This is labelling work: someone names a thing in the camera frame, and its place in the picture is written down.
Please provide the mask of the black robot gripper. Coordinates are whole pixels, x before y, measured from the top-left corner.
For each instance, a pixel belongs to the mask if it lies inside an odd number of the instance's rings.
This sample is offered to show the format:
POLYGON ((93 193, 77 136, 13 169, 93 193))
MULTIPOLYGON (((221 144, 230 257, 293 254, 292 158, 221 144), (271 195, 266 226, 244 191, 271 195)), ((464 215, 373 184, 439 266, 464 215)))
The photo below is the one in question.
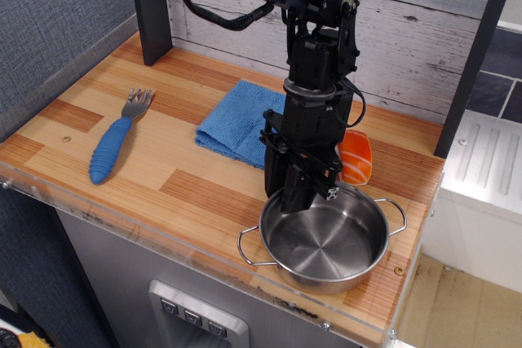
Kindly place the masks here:
POLYGON ((316 102, 288 94, 283 113, 263 113, 264 188, 268 197, 282 188, 283 214, 308 210, 315 196, 338 196, 342 164, 335 148, 348 128, 352 99, 349 90, 316 102))

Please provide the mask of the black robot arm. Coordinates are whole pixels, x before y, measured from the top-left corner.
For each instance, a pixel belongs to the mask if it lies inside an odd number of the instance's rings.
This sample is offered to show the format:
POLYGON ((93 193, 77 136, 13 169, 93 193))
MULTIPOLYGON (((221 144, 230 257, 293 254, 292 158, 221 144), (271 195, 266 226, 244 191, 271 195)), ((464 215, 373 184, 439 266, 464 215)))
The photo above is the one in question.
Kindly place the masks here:
POLYGON ((347 79, 360 52, 358 0, 264 0, 280 7, 289 75, 282 113, 264 112, 265 192, 284 214, 309 209, 316 196, 333 200, 342 163, 335 151, 351 127, 358 89, 347 79))

